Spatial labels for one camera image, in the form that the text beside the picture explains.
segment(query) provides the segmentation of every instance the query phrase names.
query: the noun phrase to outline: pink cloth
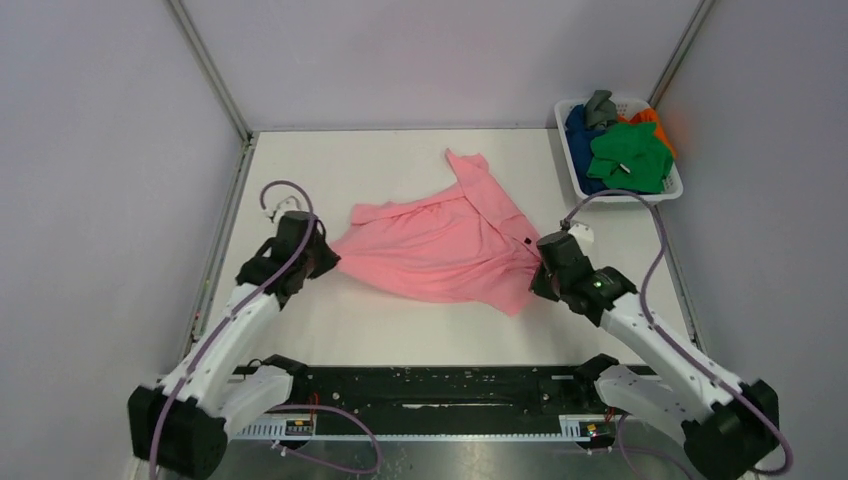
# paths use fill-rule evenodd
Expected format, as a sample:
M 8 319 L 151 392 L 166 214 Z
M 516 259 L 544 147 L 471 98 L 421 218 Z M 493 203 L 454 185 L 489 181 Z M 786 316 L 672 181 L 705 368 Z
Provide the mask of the pink cloth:
M 332 244 L 338 268 L 416 300 L 480 301 L 515 315 L 532 298 L 539 234 L 482 155 L 446 156 L 458 180 L 447 190 L 353 208 L 350 229 Z

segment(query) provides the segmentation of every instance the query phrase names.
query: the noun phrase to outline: laundry basket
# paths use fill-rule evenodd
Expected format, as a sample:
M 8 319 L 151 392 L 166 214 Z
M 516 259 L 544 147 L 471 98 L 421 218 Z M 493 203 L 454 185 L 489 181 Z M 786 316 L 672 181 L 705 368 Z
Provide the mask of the laundry basket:
M 642 110 L 650 107 L 647 102 L 638 98 L 622 98 L 613 96 L 610 100 L 615 103 L 615 108 L 618 114 L 631 118 Z M 571 176 L 571 185 L 574 188 L 574 193 L 577 195 L 577 200 L 583 200 L 589 195 L 580 189 L 580 183 L 577 181 L 577 172 L 574 171 L 574 160 L 571 158 L 571 150 L 568 148 L 568 140 L 565 137 L 565 119 L 571 113 L 571 109 L 577 105 L 584 105 L 588 102 L 588 98 L 560 100 L 554 106 L 554 115 L 557 119 L 557 128 L 559 129 L 559 137 L 562 140 L 562 147 L 565 151 L 565 160 L 568 165 L 568 173 Z M 663 182 L 665 190 L 663 193 L 653 195 L 642 195 L 642 197 L 650 203 L 659 203 L 663 200 L 671 200 L 683 194 L 683 182 L 680 181 L 680 173 L 677 171 L 677 165 L 672 164 L 671 172 Z M 631 203 L 638 202 L 635 198 L 628 195 L 604 195 L 597 197 L 593 202 L 599 203 Z

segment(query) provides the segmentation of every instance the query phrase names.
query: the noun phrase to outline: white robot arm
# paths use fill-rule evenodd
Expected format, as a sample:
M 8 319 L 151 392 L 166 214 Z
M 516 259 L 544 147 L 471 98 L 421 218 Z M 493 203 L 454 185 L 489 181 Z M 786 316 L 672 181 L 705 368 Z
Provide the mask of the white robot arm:
M 599 355 L 580 368 L 600 400 L 683 445 L 710 480 L 736 479 L 753 469 L 778 446 L 774 390 L 762 380 L 747 385 L 677 335 L 618 270 L 596 270 L 583 253 L 591 250 L 592 241 L 591 230 L 579 223 L 564 224 L 540 239 L 542 265 L 531 290 L 564 301 L 621 340 L 664 383 L 645 380 Z
M 174 396 L 173 406 L 165 419 L 157 463 L 195 479 L 211 475 L 235 434 L 289 399 L 292 372 L 272 365 L 261 366 L 229 391 L 227 383 L 238 362 L 278 318 L 304 280 L 322 275 L 339 260 L 323 233 L 313 232 L 301 258 L 238 309 L 233 319 L 229 316 L 291 257 L 305 234 L 306 215 L 288 212 L 281 217 L 277 236 L 268 239 L 242 267 L 224 312 L 210 325 L 214 328 L 155 387 L 140 386 L 132 394 L 128 406 L 137 457 L 150 458 L 153 427 L 169 396 Z M 543 261 L 531 291 L 566 302 L 572 311 L 631 348 L 663 381 L 646 380 L 615 359 L 599 355 L 580 367 L 597 396 L 683 445 L 695 467 L 710 480 L 737 478 L 751 469 L 777 442 L 762 422 L 747 415 L 738 399 L 716 382 L 731 386 L 776 424 L 774 391 L 762 381 L 746 385 L 676 335 L 655 312 L 650 311 L 652 318 L 647 318 L 636 287 L 627 278 L 610 267 L 593 268 L 583 254 L 592 243 L 592 231 L 581 224 L 565 226 L 539 240 Z M 679 351 L 661 338 L 659 329 L 687 355 L 708 366 L 710 375 L 684 361 Z

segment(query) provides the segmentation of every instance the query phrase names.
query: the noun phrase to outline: purple cable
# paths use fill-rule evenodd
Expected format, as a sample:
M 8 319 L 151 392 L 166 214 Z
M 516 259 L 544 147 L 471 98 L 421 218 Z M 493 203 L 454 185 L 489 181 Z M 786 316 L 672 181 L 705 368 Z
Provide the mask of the purple cable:
M 295 249 L 292 256 L 289 257 L 288 260 L 286 260 L 286 263 L 284 263 L 283 266 L 280 267 L 280 269 L 277 270 L 276 273 L 271 275 L 268 280 L 265 280 L 262 285 L 256 287 L 254 291 L 252 291 L 248 296 L 244 297 L 242 301 L 237 303 L 236 306 L 233 307 L 233 311 L 230 312 L 229 315 L 224 317 L 221 323 L 219 323 L 218 326 L 215 327 L 215 330 L 213 330 L 212 333 L 209 335 L 209 338 L 207 338 L 206 341 L 203 342 L 203 345 L 201 345 L 200 348 L 197 350 L 197 354 L 188 364 L 188 367 L 186 367 L 185 376 L 183 376 L 179 379 L 179 381 L 177 381 L 177 384 L 174 386 L 174 389 L 171 391 L 171 394 L 168 395 L 167 400 L 165 400 L 165 405 L 162 406 L 162 411 L 159 413 L 159 418 L 156 420 L 156 427 L 153 429 L 153 439 L 150 442 L 150 469 L 148 471 L 150 480 L 156 480 L 157 477 L 156 462 L 159 457 L 159 441 L 162 439 L 162 428 L 165 426 L 165 418 L 168 416 L 168 412 L 174 405 L 174 401 L 176 400 L 177 395 L 179 395 L 180 391 L 187 383 L 191 382 L 191 374 L 194 373 L 194 370 L 197 368 L 197 365 L 200 363 L 200 360 L 206 354 L 206 351 L 209 350 L 209 347 L 212 346 L 212 343 L 215 341 L 215 339 L 218 338 L 221 332 L 224 331 L 224 328 L 229 325 L 229 323 L 238 314 L 238 312 L 241 311 L 241 309 L 243 309 L 245 306 L 247 306 L 248 303 L 253 301 L 253 299 L 256 298 L 260 293 L 265 291 L 265 287 L 273 283 L 276 279 L 280 278 L 280 275 L 282 275 L 283 272 L 285 272 L 286 269 L 288 269 L 294 263 L 297 257 L 299 257 L 301 253 L 303 253 L 303 250 L 306 248 L 306 244 L 309 242 L 309 237 L 312 235 L 312 230 L 315 228 L 315 215 L 314 210 L 312 208 L 312 200 L 309 199 L 309 195 L 307 195 L 306 191 L 302 189 L 299 185 L 289 182 L 287 180 L 273 181 L 268 185 L 265 185 L 265 188 L 262 189 L 262 192 L 259 194 L 259 204 L 262 205 L 262 209 L 264 210 L 265 193 L 268 191 L 268 189 L 277 185 L 285 185 L 294 188 L 298 191 L 298 193 L 303 195 L 304 200 L 306 200 L 306 207 L 309 209 L 309 219 L 306 224 L 306 232 L 303 234 L 303 239 L 301 239 L 300 243 L 297 245 L 297 248 Z
M 330 407 L 327 405 L 278 405 L 272 408 L 271 410 L 268 410 L 268 412 L 284 412 L 289 410 L 323 410 L 325 412 L 332 412 L 345 417 L 346 419 L 356 424 L 357 427 L 362 429 L 362 431 L 365 432 L 366 435 L 368 435 L 368 438 L 371 440 L 371 445 L 374 447 L 374 451 L 377 453 L 377 461 L 374 462 L 374 466 L 371 468 L 357 469 L 346 467 L 338 463 L 329 462 L 327 460 L 321 460 L 320 458 L 316 458 L 311 455 L 306 455 L 305 453 L 300 453 L 297 450 L 291 450 L 286 447 L 280 447 L 278 445 L 275 445 L 274 448 L 279 449 L 284 454 L 288 452 L 289 454 L 294 455 L 298 458 L 302 458 L 303 460 L 306 460 L 308 462 L 317 463 L 318 465 L 330 467 L 341 472 L 349 473 L 351 475 L 368 475 L 371 473 L 377 473 L 377 470 L 380 469 L 380 465 L 383 464 L 383 449 L 380 448 L 380 442 L 377 441 L 377 437 L 374 436 L 374 433 L 364 423 L 362 423 L 360 419 L 356 418 L 355 416 L 340 408 Z
M 692 473 L 689 472 L 689 470 L 686 469 L 686 467 L 682 463 L 680 463 L 676 458 L 672 457 L 671 455 L 669 455 L 665 452 L 661 452 L 659 450 L 653 450 L 653 449 L 650 449 L 650 448 L 638 448 L 638 447 L 636 447 L 636 448 L 627 447 L 627 449 L 625 449 L 624 448 L 624 426 L 626 424 L 624 423 L 624 420 L 629 416 L 630 416 L 629 413 L 625 413 L 621 416 L 621 418 L 618 419 L 618 426 L 617 426 L 618 433 L 616 434 L 616 437 L 617 437 L 618 449 L 621 451 L 621 456 L 624 458 L 624 461 L 627 462 L 627 466 L 630 467 L 630 470 L 633 470 L 633 473 L 635 473 L 637 477 L 641 478 L 642 480 L 648 480 L 647 478 L 645 478 L 644 475 L 642 475 L 641 472 L 639 472 L 639 470 L 636 469 L 636 466 L 633 465 L 633 462 L 630 461 L 630 457 L 627 455 L 628 451 L 630 451 L 632 453 L 645 453 L 645 454 L 648 454 L 648 455 L 654 455 L 654 456 L 657 456 L 657 457 L 660 457 L 660 458 L 664 458 L 664 459 L 668 460 L 669 462 L 673 463 L 674 465 L 676 465 L 677 468 L 679 468 L 683 472 L 683 474 L 686 475 L 686 478 L 688 478 L 689 480 L 695 480 L 695 477 L 692 476 Z
M 627 447 L 627 452 L 625 452 L 623 450 L 624 436 L 622 435 L 622 432 L 624 431 L 624 424 L 622 422 L 628 415 L 629 414 L 626 414 L 626 413 L 623 414 L 618 421 L 618 434 L 617 434 L 616 443 L 618 444 L 618 447 L 620 449 L 622 449 L 621 450 L 621 456 L 624 458 L 624 461 L 627 462 L 627 466 L 630 467 L 630 470 L 633 470 L 633 473 L 635 473 L 636 476 L 638 476 L 642 480 L 646 480 L 645 477 L 643 477 L 642 474 L 639 473 L 638 470 L 636 470 L 636 467 L 630 462 L 630 458 L 627 456 L 627 452 L 637 453 L 637 454 L 640 454 L 640 455 L 651 455 L 651 456 L 660 458 L 662 460 L 666 460 L 667 462 L 673 464 L 675 467 L 680 469 L 680 471 L 683 472 L 684 475 L 686 475 L 686 478 L 688 478 L 689 480 L 695 480 L 695 477 L 692 476 L 692 472 L 690 472 L 686 468 L 686 466 L 683 465 L 682 462 L 680 462 L 678 459 L 672 457 L 671 455 L 663 452 L 662 450 L 656 450 L 656 449 L 653 449 L 653 448 Z M 592 454 L 613 453 L 611 450 L 607 450 L 607 449 L 596 449 L 596 450 L 591 450 L 591 452 L 592 452 Z M 566 453 L 566 454 L 570 454 L 570 455 L 586 455 L 585 450 L 566 450 L 566 451 L 560 452 L 560 453 Z
M 745 408 L 747 408 L 752 414 L 754 414 L 754 416 L 757 417 L 757 420 L 762 422 L 762 424 L 765 425 L 766 429 L 768 429 L 768 431 L 771 432 L 771 434 L 774 435 L 774 437 L 780 443 L 780 446 L 781 448 L 783 448 L 784 453 L 783 465 L 775 470 L 761 470 L 758 468 L 754 468 L 752 469 L 752 471 L 754 473 L 766 476 L 779 476 L 786 474 L 792 468 L 792 465 L 795 463 L 795 456 L 792 453 L 792 447 L 789 445 L 789 441 L 777 428 L 777 426 L 771 420 L 769 420 L 769 418 L 766 417 L 765 414 L 761 412 L 760 409 L 757 408 L 753 403 L 751 403 L 747 398 L 742 396 L 742 394 L 740 394 L 739 392 L 734 390 L 730 385 L 725 383 L 724 380 L 718 378 L 718 376 L 713 374 L 713 372 L 710 371 L 709 368 L 704 365 L 701 365 L 701 363 L 695 357 L 690 355 L 689 352 L 687 352 L 682 345 L 677 343 L 674 338 L 672 338 L 671 335 L 669 335 L 668 332 L 665 331 L 665 329 L 655 323 L 654 316 L 651 314 L 651 309 L 648 307 L 648 282 L 650 282 L 651 276 L 653 276 L 654 271 L 657 269 L 657 266 L 659 266 L 660 261 L 665 255 L 665 252 L 668 250 L 668 233 L 666 232 L 665 225 L 663 224 L 662 219 L 660 218 L 656 209 L 651 206 L 651 204 L 649 204 L 644 198 L 642 198 L 642 196 L 636 193 L 618 189 L 604 190 L 603 192 L 598 192 L 589 195 L 588 197 L 580 201 L 577 206 L 574 207 L 574 209 L 571 210 L 571 212 L 569 212 L 569 214 L 565 217 L 565 222 L 571 222 L 571 219 L 574 218 L 575 215 L 577 215 L 577 212 L 579 212 L 580 209 L 582 209 L 584 206 L 586 206 L 587 203 L 591 202 L 595 198 L 611 194 L 628 195 L 641 202 L 642 205 L 644 205 L 645 208 L 647 208 L 648 211 L 651 212 L 651 216 L 654 219 L 654 225 L 656 226 L 657 231 L 660 235 L 660 251 L 654 261 L 651 262 L 651 266 L 648 267 L 648 272 L 645 274 L 645 279 L 642 280 L 642 287 L 639 289 L 639 303 L 642 306 L 642 313 L 645 315 L 645 318 L 648 320 L 648 323 L 653 326 L 654 330 L 659 334 L 659 336 L 662 337 L 662 339 L 665 340 L 665 342 L 669 346 L 671 346 L 671 348 L 674 349 L 675 352 L 677 352 L 693 367 L 698 369 L 698 371 L 706 375 L 713 383 L 720 386 L 724 391 L 732 395 L 734 399 L 736 399 L 739 403 L 745 406 Z

